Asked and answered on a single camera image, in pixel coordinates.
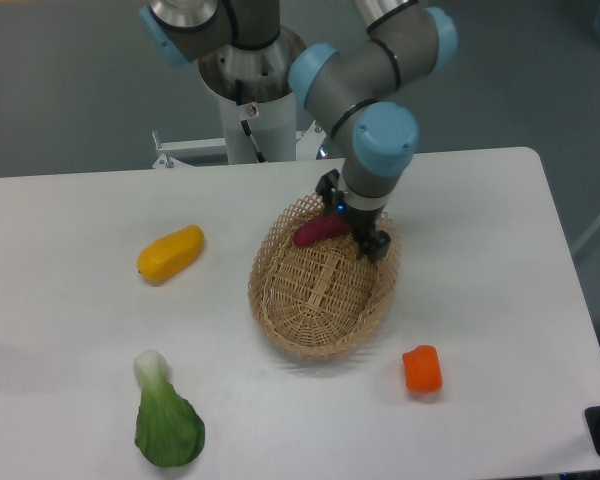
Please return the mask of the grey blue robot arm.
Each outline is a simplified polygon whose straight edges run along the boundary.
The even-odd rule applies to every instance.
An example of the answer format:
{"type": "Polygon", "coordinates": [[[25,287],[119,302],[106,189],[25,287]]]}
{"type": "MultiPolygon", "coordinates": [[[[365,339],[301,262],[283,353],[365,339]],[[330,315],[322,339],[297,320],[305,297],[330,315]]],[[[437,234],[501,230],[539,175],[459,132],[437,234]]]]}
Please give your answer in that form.
{"type": "Polygon", "coordinates": [[[296,112],[312,115],[344,157],[317,194],[374,262],[391,244],[378,219],[419,143],[416,119],[390,96],[447,65],[458,34],[443,10],[416,1],[356,9],[368,39],[350,54],[306,46],[276,1],[148,1],[139,15],[169,62],[197,64],[218,101],[230,163],[294,159],[296,112]]]}

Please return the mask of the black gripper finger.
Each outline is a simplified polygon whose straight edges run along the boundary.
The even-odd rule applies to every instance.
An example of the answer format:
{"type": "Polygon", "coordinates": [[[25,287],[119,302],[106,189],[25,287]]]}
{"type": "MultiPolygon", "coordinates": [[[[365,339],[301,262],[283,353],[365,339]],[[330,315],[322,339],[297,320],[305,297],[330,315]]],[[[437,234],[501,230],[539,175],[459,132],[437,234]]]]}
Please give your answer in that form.
{"type": "Polygon", "coordinates": [[[347,209],[347,191],[342,189],[341,175],[337,169],[332,169],[322,175],[315,187],[316,194],[321,198],[325,213],[344,213],[347,209]]]}
{"type": "Polygon", "coordinates": [[[366,258],[371,263],[384,259],[391,246],[391,237],[384,230],[369,230],[355,237],[358,259],[366,258]]]}

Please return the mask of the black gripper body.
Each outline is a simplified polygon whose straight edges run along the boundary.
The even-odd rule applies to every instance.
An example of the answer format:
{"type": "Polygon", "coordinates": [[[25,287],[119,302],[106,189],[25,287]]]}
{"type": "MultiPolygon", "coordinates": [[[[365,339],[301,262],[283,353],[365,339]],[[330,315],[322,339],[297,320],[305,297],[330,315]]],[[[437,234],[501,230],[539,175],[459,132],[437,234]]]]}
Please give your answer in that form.
{"type": "Polygon", "coordinates": [[[364,197],[355,192],[336,193],[336,212],[349,225],[356,240],[384,240],[386,232],[377,229],[377,221],[386,205],[386,197],[364,197]]]}

